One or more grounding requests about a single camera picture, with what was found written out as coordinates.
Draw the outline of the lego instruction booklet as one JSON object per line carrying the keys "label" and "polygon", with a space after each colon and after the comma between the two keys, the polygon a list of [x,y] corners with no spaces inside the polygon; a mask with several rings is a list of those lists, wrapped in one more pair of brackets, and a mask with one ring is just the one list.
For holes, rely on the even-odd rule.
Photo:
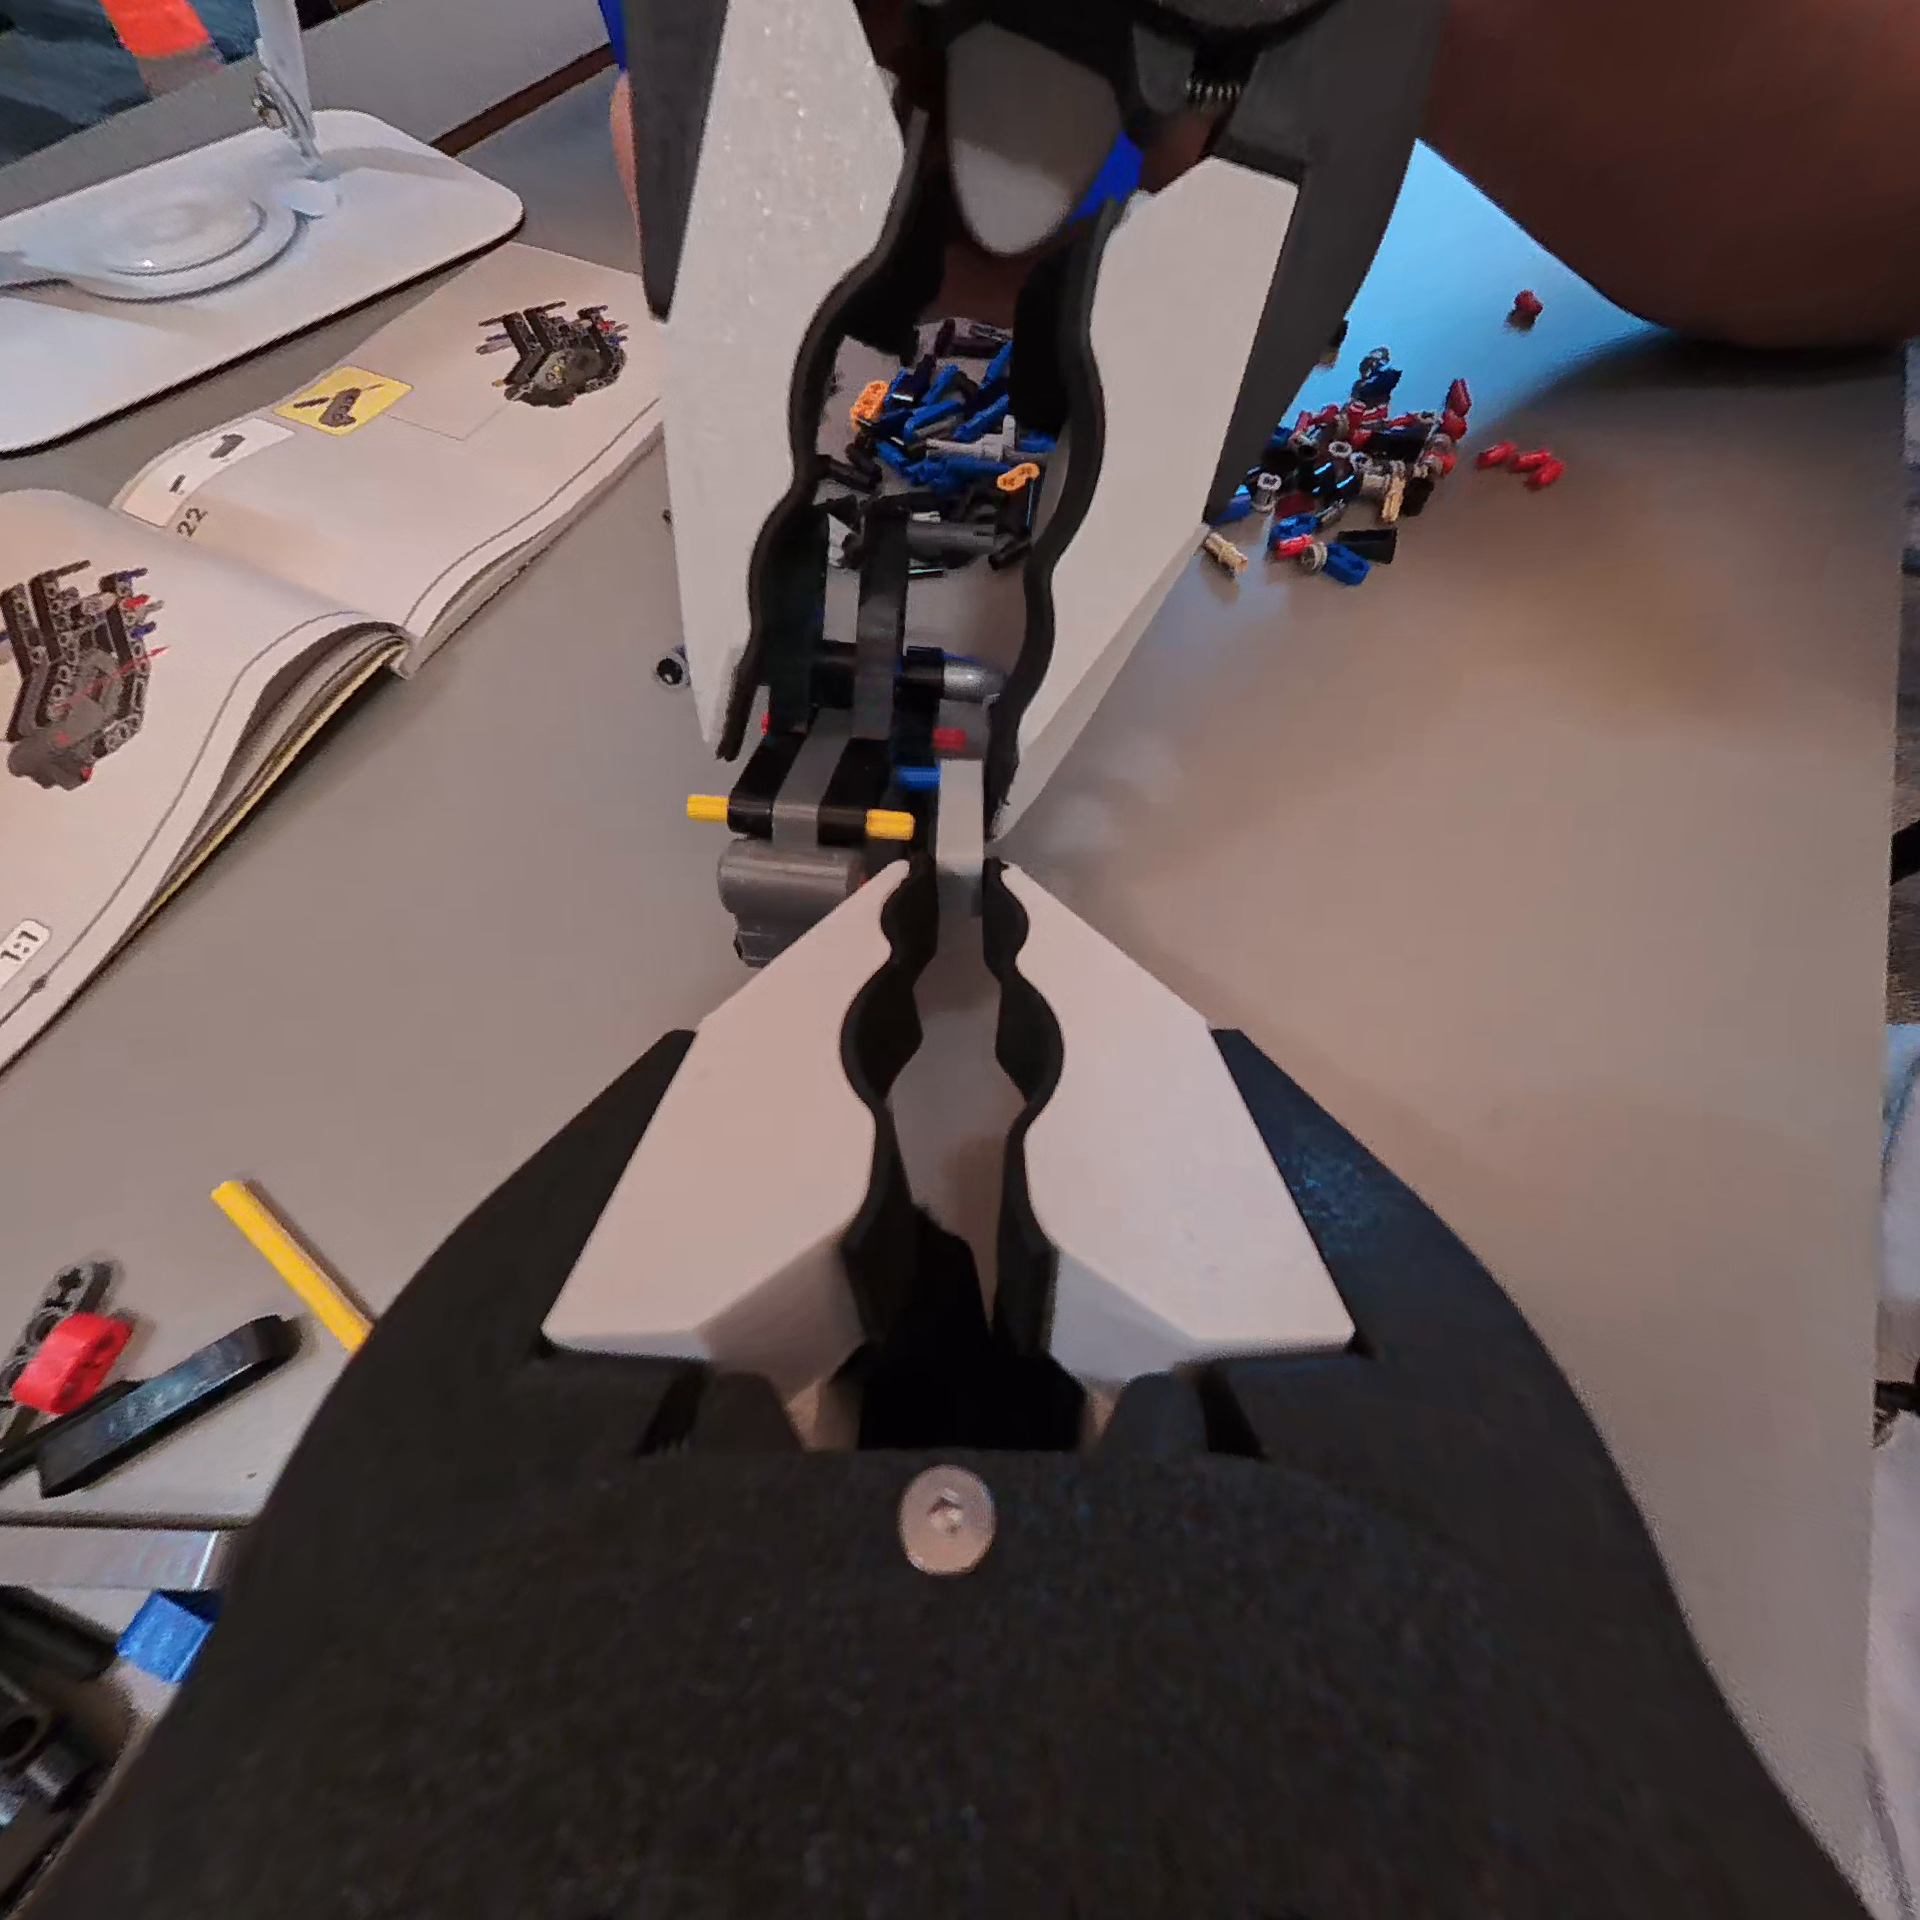
{"label": "lego instruction booklet", "polygon": [[635,272],[513,242],[108,505],[4,495],[4,1066],[659,442],[662,367]]}

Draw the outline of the pile of small lego pieces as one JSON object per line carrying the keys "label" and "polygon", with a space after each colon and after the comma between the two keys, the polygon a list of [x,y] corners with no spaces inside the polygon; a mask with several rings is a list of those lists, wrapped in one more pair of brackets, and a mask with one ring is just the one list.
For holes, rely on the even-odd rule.
{"label": "pile of small lego pieces", "polygon": [[[843,442],[814,466],[833,567],[862,569],[883,519],[906,525],[913,578],[1029,560],[1045,493],[1066,479],[1061,296],[1045,280],[1012,327],[921,322],[892,367],[827,376],[827,400],[848,403]],[[1402,413],[1398,384],[1390,350],[1374,349],[1346,399],[1282,422],[1208,514],[1213,565],[1237,575],[1265,554],[1357,585],[1392,562],[1402,525],[1451,477],[1472,415],[1466,381],[1427,413]]]}

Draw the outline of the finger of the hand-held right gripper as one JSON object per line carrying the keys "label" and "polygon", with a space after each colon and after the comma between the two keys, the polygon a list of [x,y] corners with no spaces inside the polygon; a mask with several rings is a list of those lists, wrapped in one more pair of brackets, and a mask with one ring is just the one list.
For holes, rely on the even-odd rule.
{"label": "finger of the hand-held right gripper", "polygon": [[640,7],[640,264],[692,709],[733,758],[755,555],[798,482],[809,334],[881,248],[906,167],[857,6]]}
{"label": "finger of the hand-held right gripper", "polygon": [[1208,158],[1104,215],[1072,264],[1068,429],[1021,569],[1021,649],[992,709],[992,842],[1061,768],[1203,542],[1300,194]]}

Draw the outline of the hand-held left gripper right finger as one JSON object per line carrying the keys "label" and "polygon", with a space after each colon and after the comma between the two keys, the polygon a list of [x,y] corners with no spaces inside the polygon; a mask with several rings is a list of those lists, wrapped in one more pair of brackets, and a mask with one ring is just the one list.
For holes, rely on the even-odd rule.
{"label": "hand-held left gripper right finger", "polygon": [[996,1331],[1118,1394],[1144,1377],[1353,1343],[1217,1031],[1019,867],[982,872],[1004,1149]]}

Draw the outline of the pile of large lego parts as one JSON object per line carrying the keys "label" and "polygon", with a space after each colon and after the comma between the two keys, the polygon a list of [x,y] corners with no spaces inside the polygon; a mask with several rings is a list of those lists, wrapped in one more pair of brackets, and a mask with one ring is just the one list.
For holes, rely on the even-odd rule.
{"label": "pile of large lego parts", "polygon": [[[62,1422],[12,1402],[19,1373],[72,1313],[110,1313],[112,1282],[110,1262],[59,1269],[4,1353],[4,1485],[35,1477],[35,1445]],[[122,1752],[128,1698],[177,1689],[200,1659],[220,1614],[209,1578],[225,1546],[217,1531],[4,1526],[4,1903],[90,1808]]]}

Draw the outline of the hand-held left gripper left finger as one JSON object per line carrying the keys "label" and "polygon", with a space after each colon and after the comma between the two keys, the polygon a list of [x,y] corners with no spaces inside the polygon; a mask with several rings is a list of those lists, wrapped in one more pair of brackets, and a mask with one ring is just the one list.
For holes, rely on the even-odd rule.
{"label": "hand-held left gripper left finger", "polygon": [[701,1361],[782,1402],[865,1331],[841,1240],[873,1181],[875,1119],[843,1027],[892,955],[897,863],[715,1007],[673,1070],[544,1320],[561,1351]]}

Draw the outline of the person's right forearm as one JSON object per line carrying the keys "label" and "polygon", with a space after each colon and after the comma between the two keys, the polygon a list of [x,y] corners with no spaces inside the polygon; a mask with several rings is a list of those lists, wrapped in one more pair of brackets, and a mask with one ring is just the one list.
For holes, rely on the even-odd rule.
{"label": "person's right forearm", "polygon": [[1424,137],[1641,320],[1917,331],[1915,2],[1457,2]]}

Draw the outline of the grey lego beam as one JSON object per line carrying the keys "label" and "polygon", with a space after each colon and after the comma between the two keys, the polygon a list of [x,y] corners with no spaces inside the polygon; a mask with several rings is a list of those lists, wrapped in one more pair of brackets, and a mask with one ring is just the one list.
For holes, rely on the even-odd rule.
{"label": "grey lego beam", "polygon": [[931,855],[939,906],[947,918],[973,922],[980,915],[980,883],[988,857],[988,794],[982,760],[945,760],[931,811]]}

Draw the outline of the red lego piece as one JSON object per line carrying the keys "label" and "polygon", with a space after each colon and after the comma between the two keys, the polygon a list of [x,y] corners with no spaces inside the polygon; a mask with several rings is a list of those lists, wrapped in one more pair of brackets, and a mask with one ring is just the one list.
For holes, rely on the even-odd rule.
{"label": "red lego piece", "polygon": [[120,1313],[72,1313],[24,1366],[12,1402],[51,1419],[81,1411],[102,1393],[132,1331]]}

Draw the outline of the partly built lego model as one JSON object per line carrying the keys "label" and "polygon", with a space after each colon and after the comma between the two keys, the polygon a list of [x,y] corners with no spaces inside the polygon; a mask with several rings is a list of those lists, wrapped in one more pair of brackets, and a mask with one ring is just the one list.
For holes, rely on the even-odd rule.
{"label": "partly built lego model", "polygon": [[939,767],[988,760],[1004,673],[907,637],[928,577],[988,558],[990,519],[936,495],[827,497],[824,519],[854,562],[851,640],[804,639],[766,688],[758,746],[722,798],[688,816],[729,830],[715,881],[748,969],[766,969],[883,867],[931,855]]}

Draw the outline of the yellow lego axle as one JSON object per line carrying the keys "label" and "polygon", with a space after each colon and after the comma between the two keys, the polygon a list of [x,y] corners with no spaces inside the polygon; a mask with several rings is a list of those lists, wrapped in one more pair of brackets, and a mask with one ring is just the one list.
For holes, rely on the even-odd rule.
{"label": "yellow lego axle", "polygon": [[366,1346],[373,1314],[260,1189],[226,1181],[209,1198],[348,1357]]}

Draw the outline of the long black lego beam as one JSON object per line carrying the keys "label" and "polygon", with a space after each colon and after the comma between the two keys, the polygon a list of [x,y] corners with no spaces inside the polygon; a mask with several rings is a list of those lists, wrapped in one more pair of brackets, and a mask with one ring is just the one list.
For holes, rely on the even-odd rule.
{"label": "long black lego beam", "polygon": [[72,1497],[153,1451],[222,1403],[273,1377],[302,1349],[300,1325],[264,1314],[180,1359],[153,1379],[117,1384],[64,1415],[35,1445],[40,1496]]}

